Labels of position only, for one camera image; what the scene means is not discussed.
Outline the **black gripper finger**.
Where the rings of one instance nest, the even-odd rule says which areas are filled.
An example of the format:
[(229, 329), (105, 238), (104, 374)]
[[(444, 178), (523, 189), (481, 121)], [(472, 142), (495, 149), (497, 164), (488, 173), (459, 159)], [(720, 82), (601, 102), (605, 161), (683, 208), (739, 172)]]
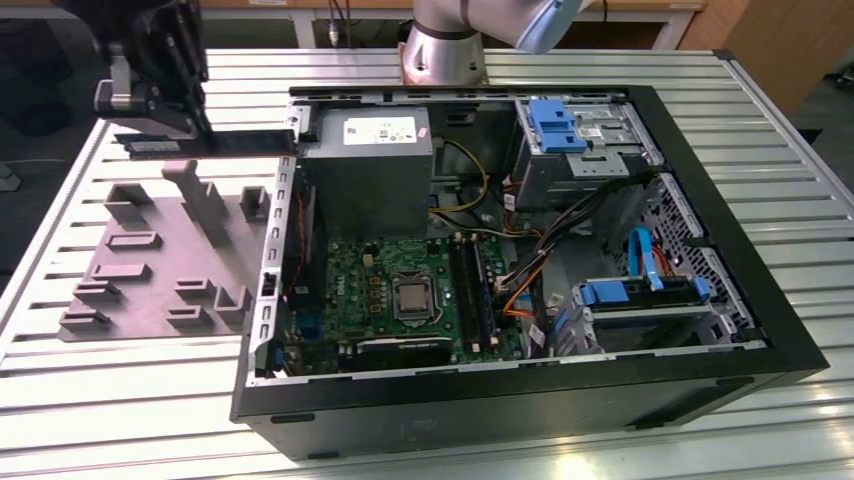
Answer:
[(157, 83), (142, 76), (148, 83), (142, 132), (180, 140), (206, 139), (210, 124), (204, 113), (202, 83), (208, 81), (208, 63), (200, 4), (174, 2), (165, 36), (173, 78), (168, 83)]

